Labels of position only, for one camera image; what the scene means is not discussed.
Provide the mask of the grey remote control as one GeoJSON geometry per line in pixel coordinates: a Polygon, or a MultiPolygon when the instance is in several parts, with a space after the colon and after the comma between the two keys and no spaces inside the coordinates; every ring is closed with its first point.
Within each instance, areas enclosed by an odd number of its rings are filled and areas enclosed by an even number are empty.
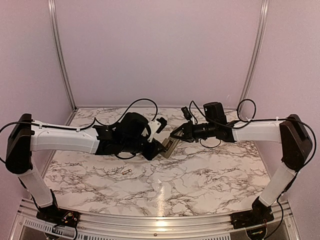
{"type": "Polygon", "coordinates": [[[160,153],[164,158],[169,159],[173,151],[176,149],[180,140],[174,137],[168,137],[163,140],[161,143],[164,147],[163,151],[160,153]]]}

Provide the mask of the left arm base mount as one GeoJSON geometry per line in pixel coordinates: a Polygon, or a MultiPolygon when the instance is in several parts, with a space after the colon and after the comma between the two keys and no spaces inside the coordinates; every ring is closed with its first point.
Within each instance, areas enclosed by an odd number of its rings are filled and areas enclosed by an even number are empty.
{"type": "Polygon", "coordinates": [[[78,211],[60,209],[54,213],[37,212],[36,218],[58,225],[75,228],[79,222],[80,213],[78,211]]]}

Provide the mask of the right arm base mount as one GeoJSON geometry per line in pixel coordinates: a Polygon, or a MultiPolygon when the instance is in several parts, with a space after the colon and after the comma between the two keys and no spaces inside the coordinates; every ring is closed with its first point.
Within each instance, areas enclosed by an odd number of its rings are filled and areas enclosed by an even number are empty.
{"type": "Polygon", "coordinates": [[[230,215],[231,224],[234,229],[248,228],[273,221],[274,215],[268,211],[265,214],[255,215],[253,210],[235,212],[230,215]]]}

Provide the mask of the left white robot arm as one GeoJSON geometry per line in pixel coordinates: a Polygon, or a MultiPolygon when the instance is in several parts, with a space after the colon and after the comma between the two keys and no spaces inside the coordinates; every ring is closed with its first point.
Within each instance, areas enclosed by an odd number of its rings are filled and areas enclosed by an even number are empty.
{"type": "Polygon", "coordinates": [[[118,159],[121,153],[129,153],[132,157],[142,155],[151,161],[164,150],[155,135],[164,129],[167,121],[163,117],[149,121],[139,113],[129,112],[120,122],[111,125],[92,123],[81,128],[48,125],[25,113],[11,125],[14,128],[7,140],[5,167],[18,176],[44,215],[51,222],[58,223],[63,219],[63,211],[33,165],[33,152],[74,151],[118,159]]]}

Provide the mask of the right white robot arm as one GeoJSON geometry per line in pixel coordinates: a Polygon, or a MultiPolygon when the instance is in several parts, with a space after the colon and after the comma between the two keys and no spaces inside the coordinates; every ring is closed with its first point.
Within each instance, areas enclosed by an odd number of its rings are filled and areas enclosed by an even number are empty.
{"type": "Polygon", "coordinates": [[[215,137],[225,143],[254,141],[281,144],[281,164],[247,214],[252,224],[260,223],[267,216],[266,208],[291,187],[316,151],[316,137],[310,137],[314,132],[296,114],[286,118],[237,119],[228,122],[222,103],[210,102],[203,105],[201,112],[206,123],[194,124],[191,112],[186,107],[181,110],[187,122],[170,133],[174,139],[192,143],[215,137]]]}

